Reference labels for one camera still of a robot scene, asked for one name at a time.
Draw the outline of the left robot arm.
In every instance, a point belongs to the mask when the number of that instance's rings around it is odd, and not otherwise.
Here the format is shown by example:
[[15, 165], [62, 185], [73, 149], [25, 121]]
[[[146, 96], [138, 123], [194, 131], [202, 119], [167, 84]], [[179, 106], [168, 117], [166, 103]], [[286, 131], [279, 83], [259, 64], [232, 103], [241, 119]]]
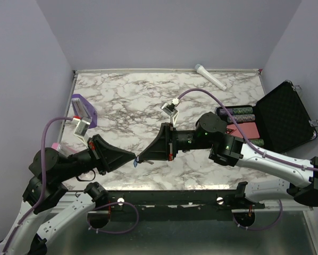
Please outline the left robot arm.
[[105, 142], [99, 135], [88, 148], [65, 156], [42, 146], [29, 166], [34, 177], [23, 194], [18, 216], [7, 237], [0, 241], [0, 254], [46, 254], [48, 246], [68, 225], [89, 211], [108, 207], [108, 192], [97, 182], [89, 183], [83, 194], [56, 216], [47, 220], [68, 189], [63, 182], [90, 170], [106, 174], [134, 160], [136, 155]]

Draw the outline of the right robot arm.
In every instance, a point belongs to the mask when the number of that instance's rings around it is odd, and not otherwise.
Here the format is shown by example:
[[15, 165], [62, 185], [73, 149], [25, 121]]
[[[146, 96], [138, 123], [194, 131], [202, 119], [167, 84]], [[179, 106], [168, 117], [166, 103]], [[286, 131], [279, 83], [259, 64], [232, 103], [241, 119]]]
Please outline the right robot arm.
[[293, 199], [318, 207], [318, 157], [297, 159], [255, 146], [226, 132], [227, 124], [216, 114], [203, 114], [194, 130], [177, 130], [162, 123], [150, 145], [135, 159], [134, 165], [155, 160], [172, 161], [179, 151], [209, 149], [209, 159], [222, 166], [251, 168], [277, 177], [261, 183], [245, 183], [233, 195], [239, 208], [263, 200]]

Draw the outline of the blue key tag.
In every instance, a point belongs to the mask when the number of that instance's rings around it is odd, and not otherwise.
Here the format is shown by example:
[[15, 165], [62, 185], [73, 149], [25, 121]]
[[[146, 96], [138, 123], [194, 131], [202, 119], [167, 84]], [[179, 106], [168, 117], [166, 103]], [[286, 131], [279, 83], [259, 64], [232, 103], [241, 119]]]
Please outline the blue key tag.
[[136, 167], [138, 166], [138, 164], [139, 164], [139, 157], [136, 157], [136, 158], [134, 159], [134, 161], [133, 161], [133, 166], [134, 166], [134, 168], [136, 168]]

